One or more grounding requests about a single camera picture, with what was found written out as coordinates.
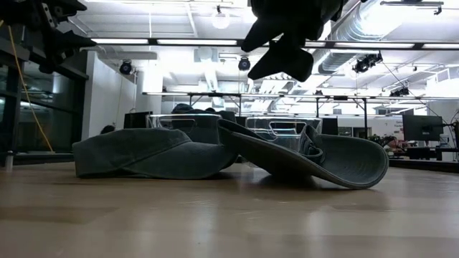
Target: gray baseball cap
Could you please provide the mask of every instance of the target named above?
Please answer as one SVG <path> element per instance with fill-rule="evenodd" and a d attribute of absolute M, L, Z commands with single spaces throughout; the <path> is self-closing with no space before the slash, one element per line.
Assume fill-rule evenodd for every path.
<path fill-rule="evenodd" d="M 143 176 L 202 179 L 231 165 L 237 154 L 195 143 L 180 130 L 125 129 L 73 144 L 77 177 Z"/>
<path fill-rule="evenodd" d="M 220 142 L 277 177 L 316 176 L 351 189 L 370 188 L 389 168 L 384 149 L 369 140 L 319 135 L 307 125 L 297 151 L 265 140 L 236 123 L 218 120 Z"/>

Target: computer monitor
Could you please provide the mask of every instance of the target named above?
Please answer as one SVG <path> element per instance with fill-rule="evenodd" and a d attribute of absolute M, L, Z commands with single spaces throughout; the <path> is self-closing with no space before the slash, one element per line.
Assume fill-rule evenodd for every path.
<path fill-rule="evenodd" d="M 245 127 L 246 117 L 236 117 L 236 123 Z"/>
<path fill-rule="evenodd" d="M 322 118 L 322 134 L 338 135 L 338 118 Z"/>
<path fill-rule="evenodd" d="M 443 119 L 433 115 L 403 115 L 404 140 L 440 141 Z"/>

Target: cable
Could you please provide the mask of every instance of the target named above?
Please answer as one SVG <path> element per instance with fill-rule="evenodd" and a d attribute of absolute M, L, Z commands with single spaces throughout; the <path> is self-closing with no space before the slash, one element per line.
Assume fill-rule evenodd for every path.
<path fill-rule="evenodd" d="M 48 137 L 46 137 L 46 134 L 43 131 L 42 125 L 40 125 L 37 115 L 35 115 L 35 110 L 32 107 L 32 102 L 30 101 L 29 91 L 27 90 L 26 83 L 24 82 L 24 76 L 22 76 L 21 65 L 19 65 L 19 60 L 17 57 L 16 46 L 14 45 L 13 31 L 11 30 L 11 26 L 8 26 L 8 31 L 9 31 L 9 38 L 11 40 L 11 46 L 13 47 L 14 59 L 16 60 L 17 71 L 19 72 L 19 78 L 21 78 L 22 87 L 24 88 L 24 91 L 26 93 L 26 98 L 27 98 L 27 101 L 29 102 L 30 110 L 32 111 L 32 114 L 34 116 L 35 122 L 38 125 L 40 133 L 42 134 L 44 140 L 46 141 L 46 144 L 48 145 L 49 151 L 54 153 L 54 150 L 52 149 L 51 144 L 49 143 Z"/>
<path fill-rule="evenodd" d="M 387 66 L 384 62 L 381 62 L 381 63 L 389 70 L 389 72 L 395 77 L 395 79 L 397 79 L 397 81 L 398 81 L 401 85 L 403 85 L 403 82 L 402 82 L 402 81 L 401 81 L 401 80 L 400 80 L 400 79 L 390 70 L 390 68 L 388 68 L 388 66 Z M 410 89 L 408 89 L 408 92 L 409 92 L 411 95 L 413 95 L 413 96 L 416 97 L 416 95 L 414 95 L 413 92 L 411 92 Z M 439 116 L 434 110 L 432 110 L 432 108 L 430 108 L 430 107 L 427 105 L 427 103 L 424 103 L 422 100 L 419 100 L 419 102 L 421 102 L 421 104 L 423 104 L 428 110 L 430 110 L 430 112 L 434 113 L 434 114 L 435 114 L 436 116 L 438 116 L 439 118 L 442 118 L 443 122 L 444 122 L 446 125 L 448 125 L 448 129 L 450 130 L 450 134 L 451 134 L 451 137 L 452 137 L 452 136 L 453 136 L 453 131 L 451 130 L 451 127 L 449 126 L 449 124 L 451 124 L 451 123 L 448 124 L 448 122 L 446 122 L 446 120 L 443 119 L 443 117 Z M 453 140 L 453 144 L 454 144 L 454 148 L 457 148 L 455 140 Z"/>
<path fill-rule="evenodd" d="M 118 116 L 120 115 L 121 93 L 123 93 L 123 80 L 124 80 L 124 77 L 121 76 L 120 94 L 118 96 L 118 110 L 116 110 L 116 118 L 115 118 L 115 128 L 116 128 L 116 125 L 118 124 Z"/>
<path fill-rule="evenodd" d="M 132 103 L 132 108 L 129 110 L 129 113 L 132 113 L 133 111 L 137 112 L 136 109 L 136 101 L 137 101 L 137 72 L 134 73 L 134 96 L 133 96 L 133 103 Z"/>
<path fill-rule="evenodd" d="M 456 115 L 458 115 L 458 114 L 459 114 L 459 110 L 458 110 L 458 111 L 456 111 L 456 114 L 454 114 L 454 116 L 451 118 L 450 124 L 452 124 L 452 123 L 453 123 L 453 121 L 454 121 L 454 118 L 456 118 Z"/>

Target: clear plastic bin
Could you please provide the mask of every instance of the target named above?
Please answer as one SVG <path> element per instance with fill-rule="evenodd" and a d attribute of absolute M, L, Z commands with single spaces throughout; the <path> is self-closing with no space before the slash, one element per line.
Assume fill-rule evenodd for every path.
<path fill-rule="evenodd" d="M 260 137 L 293 151 L 298 150 L 301 131 L 306 125 L 322 133 L 322 119 L 320 118 L 254 116 L 245 121 L 245 126 Z"/>
<path fill-rule="evenodd" d="M 147 115 L 146 119 L 149 128 L 178 129 L 186 133 L 194 142 L 219 144 L 217 121 L 222 119 L 221 115 Z"/>

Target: fluorescent light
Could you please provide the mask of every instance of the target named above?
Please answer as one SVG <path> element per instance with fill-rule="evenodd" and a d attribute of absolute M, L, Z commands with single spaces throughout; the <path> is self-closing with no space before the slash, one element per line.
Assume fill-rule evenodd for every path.
<path fill-rule="evenodd" d="M 241 97 L 280 97 L 279 94 L 241 94 Z"/>
<path fill-rule="evenodd" d="M 188 93 L 185 92 L 144 92 L 147 95 L 155 96 L 187 96 Z"/>
<path fill-rule="evenodd" d="M 91 39 L 97 44 L 148 44 L 148 39 Z"/>
<path fill-rule="evenodd" d="M 158 39 L 158 44 L 175 45 L 209 45 L 209 46 L 236 46 L 236 40 L 223 39 Z"/>
<path fill-rule="evenodd" d="M 220 4 L 221 6 L 233 6 L 230 1 L 187 1 L 187 0 L 86 0 L 90 3 L 111 4 Z"/>
<path fill-rule="evenodd" d="M 314 48 L 314 47 L 325 47 L 325 42 L 306 42 L 304 44 L 304 47 L 307 47 L 307 48 Z"/>
<path fill-rule="evenodd" d="M 342 48 L 385 48 L 385 49 L 409 49 L 414 47 L 413 43 L 393 43 L 393 42 L 337 42 L 335 47 Z"/>
<path fill-rule="evenodd" d="M 333 54 L 379 54 L 377 50 L 363 50 L 363 49 L 330 49 Z"/>
<path fill-rule="evenodd" d="M 239 59 L 240 55 L 239 54 L 234 54 L 234 53 L 219 53 L 218 57 L 219 58 Z"/>
<path fill-rule="evenodd" d="M 444 43 L 444 44 L 424 44 L 425 49 L 459 49 L 459 44 Z"/>

